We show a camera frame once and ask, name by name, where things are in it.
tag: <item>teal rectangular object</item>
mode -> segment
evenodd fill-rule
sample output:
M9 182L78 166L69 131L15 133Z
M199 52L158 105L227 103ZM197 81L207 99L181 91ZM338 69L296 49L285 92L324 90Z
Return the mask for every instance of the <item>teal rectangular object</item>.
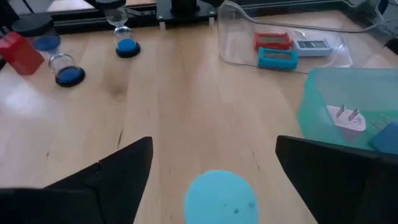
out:
M299 62L295 50L259 48L259 68L294 70Z
M316 68L304 84L304 94L297 112L305 138L360 149L376 150L371 144L380 130L372 122L382 122L384 115L398 119L398 69ZM326 106L359 109L366 129L347 137L347 129L334 124Z

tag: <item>blue ball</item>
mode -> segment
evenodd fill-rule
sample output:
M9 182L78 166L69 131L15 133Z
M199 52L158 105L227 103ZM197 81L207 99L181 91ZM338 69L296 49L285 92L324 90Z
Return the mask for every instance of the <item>blue ball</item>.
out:
M191 183L184 217L187 224L258 224L256 196L242 177L211 170Z

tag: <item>blue hourglass base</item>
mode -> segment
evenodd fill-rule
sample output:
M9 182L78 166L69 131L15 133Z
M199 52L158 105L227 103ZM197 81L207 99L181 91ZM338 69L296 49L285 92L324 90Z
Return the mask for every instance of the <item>blue hourglass base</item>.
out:
M62 87L72 87L81 83L86 78L84 69L68 66L61 69L55 77L55 82Z
M141 47L138 42L131 39L124 39L118 43L116 53L121 58L131 58L139 54Z

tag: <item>teal plastic bin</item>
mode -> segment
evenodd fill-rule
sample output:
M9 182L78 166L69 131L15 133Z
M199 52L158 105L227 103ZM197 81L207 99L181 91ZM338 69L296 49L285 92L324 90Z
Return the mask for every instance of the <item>teal plastic bin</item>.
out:
M359 109L363 131L335 125L329 108L342 105ZM329 67L308 74L297 113L305 138L373 150L368 142L387 125L383 117L398 119L398 69Z

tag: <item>sand timer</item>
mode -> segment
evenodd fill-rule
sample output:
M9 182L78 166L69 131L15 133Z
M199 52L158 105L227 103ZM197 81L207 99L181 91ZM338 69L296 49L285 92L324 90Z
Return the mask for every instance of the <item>sand timer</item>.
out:
M96 7L103 10L108 22L116 27L113 31L116 53L129 58L136 56L141 48L132 38L131 29L124 25L128 20L125 4L126 0L96 0Z
M49 67L55 74L55 82L63 87L79 84L85 79L85 71L74 59L59 52L60 36L54 30L54 22L47 14L32 14L16 21L12 28L30 40L33 48L49 56Z

